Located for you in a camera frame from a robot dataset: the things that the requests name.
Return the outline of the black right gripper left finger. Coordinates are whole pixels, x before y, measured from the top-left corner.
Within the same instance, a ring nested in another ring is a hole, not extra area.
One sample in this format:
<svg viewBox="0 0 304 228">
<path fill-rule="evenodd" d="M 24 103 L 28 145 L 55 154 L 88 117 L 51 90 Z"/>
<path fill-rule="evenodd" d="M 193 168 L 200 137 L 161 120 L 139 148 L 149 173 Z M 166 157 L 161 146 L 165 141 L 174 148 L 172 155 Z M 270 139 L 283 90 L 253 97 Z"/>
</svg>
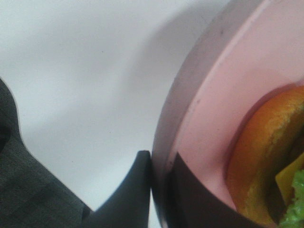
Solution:
<svg viewBox="0 0 304 228">
<path fill-rule="evenodd" d="M 148 227 L 151 181 L 150 152 L 139 151 L 119 187 L 99 209 L 82 222 L 82 227 Z"/>
</svg>

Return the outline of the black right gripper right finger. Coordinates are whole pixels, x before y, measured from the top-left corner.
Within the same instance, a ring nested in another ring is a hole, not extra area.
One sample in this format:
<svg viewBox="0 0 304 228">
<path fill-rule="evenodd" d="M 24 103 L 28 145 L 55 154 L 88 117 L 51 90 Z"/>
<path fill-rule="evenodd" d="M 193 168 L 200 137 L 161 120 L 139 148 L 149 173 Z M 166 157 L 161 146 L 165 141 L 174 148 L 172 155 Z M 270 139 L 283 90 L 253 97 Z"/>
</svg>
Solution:
<svg viewBox="0 0 304 228">
<path fill-rule="evenodd" d="M 168 175 L 166 221 L 170 228 L 260 228 L 215 197 L 179 154 Z"/>
</svg>

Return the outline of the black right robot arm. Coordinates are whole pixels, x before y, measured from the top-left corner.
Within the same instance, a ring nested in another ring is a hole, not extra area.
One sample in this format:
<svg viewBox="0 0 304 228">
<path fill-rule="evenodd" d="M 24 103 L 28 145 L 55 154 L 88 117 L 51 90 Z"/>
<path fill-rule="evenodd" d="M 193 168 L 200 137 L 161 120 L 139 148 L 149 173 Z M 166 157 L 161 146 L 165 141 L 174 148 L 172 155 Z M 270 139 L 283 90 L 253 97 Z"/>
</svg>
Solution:
<svg viewBox="0 0 304 228">
<path fill-rule="evenodd" d="M 150 197 L 170 228 L 255 228 L 208 191 L 177 155 L 165 170 L 169 148 L 193 95 L 176 79 L 169 91 L 154 139 L 154 152 L 141 151 L 122 184 L 96 212 L 80 200 L 26 149 L 17 108 L 0 85 L 0 225 L 3 228 L 145 228 Z"/>
</svg>

